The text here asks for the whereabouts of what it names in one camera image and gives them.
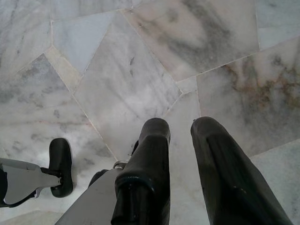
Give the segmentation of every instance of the brown stain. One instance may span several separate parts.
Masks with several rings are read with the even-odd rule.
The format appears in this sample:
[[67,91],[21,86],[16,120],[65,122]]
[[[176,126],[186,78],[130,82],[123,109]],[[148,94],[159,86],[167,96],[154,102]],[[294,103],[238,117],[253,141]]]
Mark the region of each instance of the brown stain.
[[300,91],[300,74],[296,69],[287,69],[279,57],[275,57],[272,63],[275,66],[281,66],[283,69],[278,78],[272,81],[266,81],[261,84],[258,79],[257,71],[254,67],[253,59],[248,59],[243,64],[243,75],[247,76],[242,85],[238,85],[238,74],[229,66],[223,66],[232,75],[232,88],[239,93],[245,94],[248,104],[252,110],[263,110],[272,105],[275,100],[272,97],[274,91],[279,91],[284,95],[284,102],[291,108],[300,108],[300,96],[295,94]]

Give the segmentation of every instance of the marble floor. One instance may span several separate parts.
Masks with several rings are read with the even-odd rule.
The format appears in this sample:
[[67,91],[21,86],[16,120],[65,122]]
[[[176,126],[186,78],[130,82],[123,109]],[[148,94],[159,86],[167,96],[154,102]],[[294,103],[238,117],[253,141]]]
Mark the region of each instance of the marble floor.
[[47,167],[50,141],[65,137],[75,183],[66,198],[45,189],[1,208],[0,222],[58,217],[161,117],[170,224],[208,225],[189,130],[211,116],[300,225],[299,10],[299,0],[0,0],[0,157]]

